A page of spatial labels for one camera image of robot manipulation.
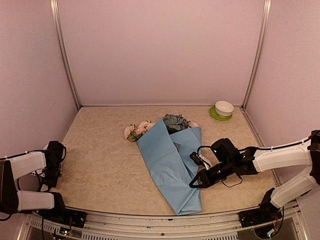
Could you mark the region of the aluminium corner post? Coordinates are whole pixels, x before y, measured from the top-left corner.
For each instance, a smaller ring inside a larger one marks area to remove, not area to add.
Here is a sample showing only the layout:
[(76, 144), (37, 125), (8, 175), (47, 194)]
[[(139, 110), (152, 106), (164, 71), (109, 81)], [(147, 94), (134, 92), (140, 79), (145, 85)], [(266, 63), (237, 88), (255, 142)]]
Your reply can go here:
[(249, 106), (249, 102), (253, 93), (254, 85), (256, 82), (260, 62), (263, 55), (263, 48), (265, 43), (265, 38), (267, 35), (268, 30), (268, 23), (270, 18), (270, 12), (271, 12), (271, 0), (264, 0), (263, 1), (263, 11), (262, 11), (262, 17), (261, 17), (261, 24), (259, 29), (259, 35), (258, 35), (258, 41), (256, 46), (256, 51), (253, 59), (253, 65), (250, 72), (250, 78), (249, 82), (246, 88), (245, 96), (241, 105), (241, 108), (245, 112)]
[(65, 46), (64, 36), (63, 36), (63, 29), (60, 19), (60, 12), (59, 12), (59, 3), (57, 0), (50, 0), (50, 8), (51, 8), (51, 14), (53, 19), (53, 24), (56, 32), (57, 42), (58, 42), (58, 48), (61, 55), (61, 60), (63, 64), (63, 68), (66, 74), (67, 83), (69, 86), (69, 90), (71, 93), (72, 100), (74, 102), (75, 108), (77, 111), (79, 111), (82, 107), (76, 85), (73, 79), (70, 62), (68, 59), (68, 54)]

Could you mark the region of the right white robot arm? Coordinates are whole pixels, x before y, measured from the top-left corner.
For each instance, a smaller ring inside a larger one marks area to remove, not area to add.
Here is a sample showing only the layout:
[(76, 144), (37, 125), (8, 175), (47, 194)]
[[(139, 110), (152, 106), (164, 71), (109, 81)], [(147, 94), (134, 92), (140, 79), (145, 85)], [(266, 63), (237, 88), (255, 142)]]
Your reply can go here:
[(320, 186), (320, 132), (313, 130), (309, 137), (287, 145), (238, 149), (228, 138), (209, 146), (218, 164), (200, 170), (189, 183), (191, 188), (206, 189), (230, 175), (257, 175), (272, 169), (305, 166), (286, 183), (266, 192), (256, 210), (256, 218), (266, 222), (286, 203)]

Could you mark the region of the left aluminium corner post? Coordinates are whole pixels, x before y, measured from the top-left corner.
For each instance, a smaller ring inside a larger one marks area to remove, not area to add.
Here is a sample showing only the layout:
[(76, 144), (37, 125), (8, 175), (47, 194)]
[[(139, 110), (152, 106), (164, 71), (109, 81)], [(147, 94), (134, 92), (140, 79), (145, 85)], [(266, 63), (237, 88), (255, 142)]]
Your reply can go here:
[(59, 3), (57, 0), (50, 0), (50, 8), (51, 8), (51, 14), (53, 19), (53, 24), (56, 32), (57, 42), (58, 42), (58, 48), (61, 55), (61, 60), (63, 64), (63, 68), (66, 74), (67, 83), (69, 86), (69, 90), (71, 93), (72, 100), (74, 102), (75, 108), (77, 111), (79, 111), (82, 107), (76, 85), (73, 79), (70, 62), (68, 59), (68, 54), (65, 46), (64, 36), (63, 36), (63, 29), (60, 19), (60, 12), (59, 12)]

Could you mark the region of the blue paper cup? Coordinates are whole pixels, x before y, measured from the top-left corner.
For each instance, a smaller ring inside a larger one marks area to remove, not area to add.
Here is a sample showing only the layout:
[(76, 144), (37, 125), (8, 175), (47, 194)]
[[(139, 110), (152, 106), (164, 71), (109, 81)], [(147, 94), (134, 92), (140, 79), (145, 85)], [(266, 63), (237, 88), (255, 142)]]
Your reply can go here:
[[(47, 150), (47, 148), (48, 148), (48, 144), (43, 148), (43, 150)], [(63, 156), (62, 156), (62, 159), (61, 159), (61, 161), (60, 161), (60, 168), (65, 164), (65, 162), (66, 162), (66, 157), (67, 157), (67, 148), (64, 146), (63, 147)]]

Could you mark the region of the blue wrapping paper sheet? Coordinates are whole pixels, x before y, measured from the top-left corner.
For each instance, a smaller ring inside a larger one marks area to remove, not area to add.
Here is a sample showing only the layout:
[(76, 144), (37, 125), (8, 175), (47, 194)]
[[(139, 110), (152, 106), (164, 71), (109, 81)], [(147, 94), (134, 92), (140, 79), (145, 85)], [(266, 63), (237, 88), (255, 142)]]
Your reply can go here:
[(200, 189), (189, 186), (199, 169), (190, 154), (201, 144), (200, 127), (169, 134), (163, 120), (137, 141), (152, 180), (177, 216), (203, 210)]

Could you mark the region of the aluminium front frame rail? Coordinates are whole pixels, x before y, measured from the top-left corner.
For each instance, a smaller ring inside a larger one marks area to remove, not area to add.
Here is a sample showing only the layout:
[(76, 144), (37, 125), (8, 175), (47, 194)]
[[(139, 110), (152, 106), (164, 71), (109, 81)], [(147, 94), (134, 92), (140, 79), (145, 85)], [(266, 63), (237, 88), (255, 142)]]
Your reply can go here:
[(238, 240), (255, 239), (264, 224), (242, 227), (239, 211), (186, 216), (147, 216), (86, 210), (84, 226), (42, 220), (29, 214), (22, 222), (18, 240)]

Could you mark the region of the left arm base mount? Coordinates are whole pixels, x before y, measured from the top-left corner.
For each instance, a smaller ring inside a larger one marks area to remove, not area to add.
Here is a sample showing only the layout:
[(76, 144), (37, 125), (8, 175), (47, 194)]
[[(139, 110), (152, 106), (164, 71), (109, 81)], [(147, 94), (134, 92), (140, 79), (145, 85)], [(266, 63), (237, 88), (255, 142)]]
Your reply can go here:
[(51, 192), (54, 199), (54, 207), (51, 209), (41, 209), (38, 214), (44, 219), (68, 225), (69, 227), (84, 228), (87, 213), (84, 211), (66, 208), (63, 197), (58, 192)]

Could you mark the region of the pink fake rose stem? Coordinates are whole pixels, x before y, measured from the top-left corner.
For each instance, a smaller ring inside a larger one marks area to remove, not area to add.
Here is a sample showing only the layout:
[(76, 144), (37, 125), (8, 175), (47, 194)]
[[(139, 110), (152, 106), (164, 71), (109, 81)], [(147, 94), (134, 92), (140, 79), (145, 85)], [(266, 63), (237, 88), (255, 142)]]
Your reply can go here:
[(151, 122), (151, 121), (142, 121), (137, 129), (136, 129), (136, 133), (137, 134), (145, 134), (146, 132), (148, 132), (153, 126), (155, 125), (155, 123)]

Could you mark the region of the white ceramic bowl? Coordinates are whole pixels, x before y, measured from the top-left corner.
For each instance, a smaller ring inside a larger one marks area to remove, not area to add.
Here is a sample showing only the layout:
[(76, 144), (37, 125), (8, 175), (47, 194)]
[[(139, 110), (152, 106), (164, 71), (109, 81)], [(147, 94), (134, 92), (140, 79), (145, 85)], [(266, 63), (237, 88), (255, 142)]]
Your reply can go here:
[(222, 117), (231, 116), (235, 109), (231, 103), (223, 100), (217, 101), (214, 106), (216, 113)]

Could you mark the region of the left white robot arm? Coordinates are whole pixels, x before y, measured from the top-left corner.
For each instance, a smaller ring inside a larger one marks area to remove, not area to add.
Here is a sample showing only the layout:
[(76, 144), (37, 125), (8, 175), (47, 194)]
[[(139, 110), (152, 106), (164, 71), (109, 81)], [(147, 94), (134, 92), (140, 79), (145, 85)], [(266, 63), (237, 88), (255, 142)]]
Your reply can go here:
[(61, 177), (67, 148), (50, 141), (45, 148), (5, 156), (0, 160), (0, 212), (7, 221), (18, 213), (37, 212), (63, 223), (70, 218), (63, 197), (52, 192)]

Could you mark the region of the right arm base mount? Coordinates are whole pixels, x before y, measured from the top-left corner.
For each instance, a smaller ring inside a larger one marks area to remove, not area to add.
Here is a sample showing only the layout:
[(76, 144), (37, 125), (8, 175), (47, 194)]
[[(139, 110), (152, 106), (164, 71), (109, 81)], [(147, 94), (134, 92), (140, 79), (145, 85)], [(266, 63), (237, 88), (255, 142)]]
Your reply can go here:
[(271, 194), (266, 193), (257, 208), (240, 211), (238, 216), (241, 227), (246, 228), (282, 219), (284, 214), (271, 203)]

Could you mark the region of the small pink rose stem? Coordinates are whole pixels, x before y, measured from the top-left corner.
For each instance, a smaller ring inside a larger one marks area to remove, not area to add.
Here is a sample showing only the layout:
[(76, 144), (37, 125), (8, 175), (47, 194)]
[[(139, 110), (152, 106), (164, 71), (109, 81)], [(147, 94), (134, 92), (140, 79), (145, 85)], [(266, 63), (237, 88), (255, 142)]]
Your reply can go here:
[(123, 135), (127, 141), (135, 142), (144, 135), (144, 131), (138, 128), (135, 124), (131, 124), (125, 128)]

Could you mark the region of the right aluminium corner post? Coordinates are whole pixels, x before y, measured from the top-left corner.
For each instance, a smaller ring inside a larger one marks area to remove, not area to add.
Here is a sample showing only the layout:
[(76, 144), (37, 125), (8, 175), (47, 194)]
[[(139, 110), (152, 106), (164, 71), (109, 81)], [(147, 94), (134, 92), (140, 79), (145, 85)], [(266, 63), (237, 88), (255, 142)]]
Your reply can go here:
[(253, 65), (250, 72), (250, 78), (249, 82), (246, 88), (245, 96), (241, 105), (241, 108), (245, 112), (249, 106), (249, 102), (253, 93), (254, 85), (256, 82), (260, 62), (263, 55), (263, 48), (265, 43), (265, 38), (267, 35), (268, 30), (268, 23), (270, 18), (270, 12), (271, 12), (271, 0), (264, 0), (263, 1), (263, 11), (262, 11), (262, 17), (261, 17), (261, 24), (259, 29), (259, 35), (258, 35), (258, 41), (256, 46), (256, 51), (253, 59)]

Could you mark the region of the blue fake hydrangea flower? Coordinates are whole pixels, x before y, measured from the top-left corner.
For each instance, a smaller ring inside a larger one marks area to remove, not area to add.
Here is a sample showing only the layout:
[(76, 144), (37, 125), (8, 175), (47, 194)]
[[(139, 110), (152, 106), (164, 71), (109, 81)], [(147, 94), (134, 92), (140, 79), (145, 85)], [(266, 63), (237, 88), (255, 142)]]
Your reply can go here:
[(181, 114), (166, 114), (162, 118), (168, 133), (174, 134), (190, 127), (190, 121), (185, 119)]

